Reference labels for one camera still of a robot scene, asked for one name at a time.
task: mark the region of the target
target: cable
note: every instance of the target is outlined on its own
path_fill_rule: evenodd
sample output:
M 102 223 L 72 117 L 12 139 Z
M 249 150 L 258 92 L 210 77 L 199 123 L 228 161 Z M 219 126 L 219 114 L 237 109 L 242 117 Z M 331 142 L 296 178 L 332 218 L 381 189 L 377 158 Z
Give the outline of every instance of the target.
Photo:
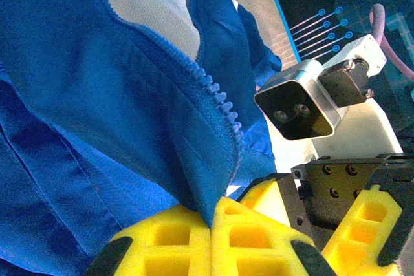
M 380 3 L 376 3 L 371 7 L 369 11 L 369 22 L 372 26 L 371 35 L 380 45 L 386 56 L 391 60 L 392 64 L 403 73 L 403 75 L 414 82 L 414 72 L 398 57 L 384 35 L 386 11 Z

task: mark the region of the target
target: zipper teeth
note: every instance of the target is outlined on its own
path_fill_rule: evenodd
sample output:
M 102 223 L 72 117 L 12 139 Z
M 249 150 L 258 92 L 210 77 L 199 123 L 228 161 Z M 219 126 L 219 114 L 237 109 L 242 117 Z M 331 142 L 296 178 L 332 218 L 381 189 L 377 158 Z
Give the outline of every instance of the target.
M 178 63 L 180 63 L 184 68 L 186 68 L 189 73 L 191 74 L 192 79 L 198 83 L 202 89 L 204 89 L 208 95 L 210 95 L 213 99 L 213 102 L 218 106 L 219 110 L 222 112 L 224 120 L 226 122 L 226 127 L 228 132 L 230 133 L 230 137 L 233 140 L 233 145 L 235 146 L 236 154 L 234 156 L 237 158 L 236 164 L 233 168 L 233 171 L 230 173 L 229 176 L 229 183 L 233 179 L 234 175 L 236 174 L 237 170 L 239 169 L 241 163 L 241 155 L 243 150 L 243 132 L 239 129 L 241 128 L 240 122 L 237 122 L 235 119 L 237 118 L 236 112 L 230 112 L 231 107 L 233 104 L 230 101 L 225 101 L 226 93 L 220 91 L 220 87 L 218 83 L 213 83 L 213 78 L 207 78 L 207 74 L 204 69 L 198 66 L 198 62 L 202 61 L 204 57 L 204 33 L 200 26 L 197 11 L 196 11 L 196 0 L 188 0 L 190 4 L 190 16 L 193 20 L 193 23 L 196 29 L 199 31 L 200 34 L 200 48 L 199 52 L 197 53 L 196 61 L 194 62 L 191 58 L 189 58 L 185 53 L 178 50 L 174 45 L 172 45 L 168 40 L 164 39 L 162 36 L 154 32 L 151 28 L 141 25 L 141 24 L 134 24 L 124 21 L 113 9 L 109 0 L 102 0 L 107 11 L 112 15 L 113 18 L 117 19 L 118 22 L 121 22 L 123 25 L 140 30 L 143 34 L 147 37 L 152 39 L 156 45 L 160 48 L 165 50 L 171 57 L 176 59 Z

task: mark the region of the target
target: blue jacket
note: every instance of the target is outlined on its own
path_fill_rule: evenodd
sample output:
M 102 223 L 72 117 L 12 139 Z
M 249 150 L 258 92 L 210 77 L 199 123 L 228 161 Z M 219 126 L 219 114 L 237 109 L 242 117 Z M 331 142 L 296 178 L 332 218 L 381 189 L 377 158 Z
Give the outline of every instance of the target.
M 275 171 L 253 95 L 280 59 L 231 0 L 189 12 L 196 61 L 106 0 L 0 0 L 0 275 L 81 275 L 177 201 L 211 226 Z

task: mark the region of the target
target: blue fabric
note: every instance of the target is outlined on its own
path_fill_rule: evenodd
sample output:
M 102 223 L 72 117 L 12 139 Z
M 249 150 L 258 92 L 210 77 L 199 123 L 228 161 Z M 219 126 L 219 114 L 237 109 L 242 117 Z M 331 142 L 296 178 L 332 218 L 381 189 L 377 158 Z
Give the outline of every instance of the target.
M 231 0 L 189 10 L 197 62 L 106 0 L 0 0 L 0 275 L 80 275 L 177 201 L 211 226 L 231 180 L 275 171 L 252 98 L 278 58 Z

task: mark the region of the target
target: pink cable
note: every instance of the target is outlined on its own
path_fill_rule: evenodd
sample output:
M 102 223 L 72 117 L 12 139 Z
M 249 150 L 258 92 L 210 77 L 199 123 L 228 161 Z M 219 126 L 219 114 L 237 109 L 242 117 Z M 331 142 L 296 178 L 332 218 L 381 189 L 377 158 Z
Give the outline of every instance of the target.
M 371 34 L 389 60 L 391 60 L 392 64 L 394 64 L 394 66 L 396 66 L 396 68 L 398 68 L 407 78 L 414 81 L 414 72 L 398 57 L 384 35 L 386 12 L 381 4 L 376 3 L 371 7 L 371 10 L 369 11 L 369 22 L 372 26 Z

